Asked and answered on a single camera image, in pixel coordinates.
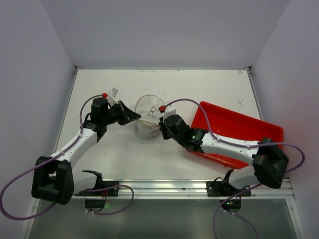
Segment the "red plastic tray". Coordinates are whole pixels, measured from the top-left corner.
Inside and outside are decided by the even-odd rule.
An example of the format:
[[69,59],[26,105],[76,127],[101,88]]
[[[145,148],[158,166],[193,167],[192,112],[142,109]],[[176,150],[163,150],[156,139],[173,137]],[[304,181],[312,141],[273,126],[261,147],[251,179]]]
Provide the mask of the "red plastic tray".
[[[283,141],[284,130],[280,126],[208,102],[202,101],[199,104],[205,110],[215,135],[221,134],[222,136],[240,140],[261,141],[263,138],[270,138],[274,142]],[[208,130],[206,119],[200,107],[197,108],[191,128]],[[247,163],[218,154],[203,154],[198,152],[193,154],[232,169],[241,169],[248,166]]]

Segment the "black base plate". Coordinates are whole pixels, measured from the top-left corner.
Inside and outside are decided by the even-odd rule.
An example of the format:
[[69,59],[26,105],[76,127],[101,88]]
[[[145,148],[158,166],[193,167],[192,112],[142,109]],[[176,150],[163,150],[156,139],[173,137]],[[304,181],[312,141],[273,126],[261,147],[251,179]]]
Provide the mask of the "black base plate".
[[207,181],[206,190],[208,197],[229,197],[241,192],[242,197],[250,197],[251,192],[245,192],[246,188],[236,189],[223,181]]
[[88,191],[82,191],[78,194],[75,194],[76,196],[83,196],[83,197],[116,197],[118,195],[119,190],[119,181],[114,180],[107,180],[107,181],[101,181],[98,183],[98,186],[95,186],[94,189],[103,189],[103,188],[109,188],[114,186],[112,189],[108,189],[106,191],[99,191],[99,192],[88,192]]

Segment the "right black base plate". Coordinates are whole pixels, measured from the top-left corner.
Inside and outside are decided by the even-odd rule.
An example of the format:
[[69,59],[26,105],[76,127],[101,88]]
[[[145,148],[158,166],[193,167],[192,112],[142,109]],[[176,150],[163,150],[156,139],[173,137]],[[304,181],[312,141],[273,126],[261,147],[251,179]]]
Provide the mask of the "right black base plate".
[[242,197],[250,197],[251,192],[245,192],[246,188],[236,189],[223,181],[207,181],[206,190],[208,197],[229,197],[241,192]]

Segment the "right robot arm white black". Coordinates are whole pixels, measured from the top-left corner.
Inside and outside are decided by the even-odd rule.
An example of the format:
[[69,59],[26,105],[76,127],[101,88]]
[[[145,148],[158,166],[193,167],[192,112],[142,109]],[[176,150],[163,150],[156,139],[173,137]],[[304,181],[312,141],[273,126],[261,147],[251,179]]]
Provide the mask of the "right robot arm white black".
[[163,139],[173,139],[190,152],[217,154],[247,164],[229,170],[221,182],[214,184],[214,189],[225,195],[259,183],[273,189],[281,187],[289,159],[269,138],[258,142],[212,136],[207,130],[191,128],[179,115],[161,117],[159,128]]

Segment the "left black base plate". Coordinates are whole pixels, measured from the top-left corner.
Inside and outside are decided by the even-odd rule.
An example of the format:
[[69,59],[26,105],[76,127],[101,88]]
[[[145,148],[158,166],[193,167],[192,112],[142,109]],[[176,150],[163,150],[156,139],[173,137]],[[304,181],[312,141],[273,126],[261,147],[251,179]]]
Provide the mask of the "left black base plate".
[[98,186],[95,186],[94,189],[103,189],[103,188],[109,188],[114,186],[112,189],[108,189],[106,191],[99,191],[99,192],[88,192],[88,191],[82,191],[78,194],[75,194],[76,196],[83,196],[83,197],[116,197],[118,195],[119,190],[119,181],[114,180],[107,180],[107,181],[101,181],[98,183]]

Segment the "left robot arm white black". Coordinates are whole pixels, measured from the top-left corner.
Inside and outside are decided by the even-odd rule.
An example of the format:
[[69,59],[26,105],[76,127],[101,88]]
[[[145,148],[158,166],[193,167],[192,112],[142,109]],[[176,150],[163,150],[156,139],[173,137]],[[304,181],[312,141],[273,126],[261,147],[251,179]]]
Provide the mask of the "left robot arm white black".
[[122,101],[110,103],[101,95],[89,99],[91,111],[80,118],[80,129],[63,148],[49,157],[37,159],[34,169],[31,195],[34,198],[65,205],[73,195],[89,192],[96,196],[104,190],[102,174],[83,170],[79,175],[73,168],[82,156],[100,139],[111,124],[127,125],[141,118]]

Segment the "aluminium mounting rail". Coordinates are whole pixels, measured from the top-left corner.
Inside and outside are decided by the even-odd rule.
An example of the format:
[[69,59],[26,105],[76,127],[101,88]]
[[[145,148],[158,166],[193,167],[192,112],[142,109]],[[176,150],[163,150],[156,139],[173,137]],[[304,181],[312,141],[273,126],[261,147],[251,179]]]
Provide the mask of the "aluminium mounting rail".
[[[119,183],[131,187],[135,199],[224,199],[224,197],[209,197],[206,187],[207,179],[191,180],[142,180],[128,179]],[[250,197],[242,199],[293,199],[294,192],[291,183],[285,179],[280,189],[259,186],[251,190]]]

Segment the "white mesh laundry bag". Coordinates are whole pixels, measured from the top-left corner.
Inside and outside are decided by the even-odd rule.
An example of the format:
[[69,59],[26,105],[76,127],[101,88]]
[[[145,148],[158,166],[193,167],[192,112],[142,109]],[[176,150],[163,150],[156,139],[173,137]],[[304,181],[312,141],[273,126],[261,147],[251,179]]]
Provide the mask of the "white mesh laundry bag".
[[135,112],[141,115],[135,126],[135,134],[139,139],[154,141],[161,137],[158,108],[164,101],[152,94],[140,97],[135,104]]

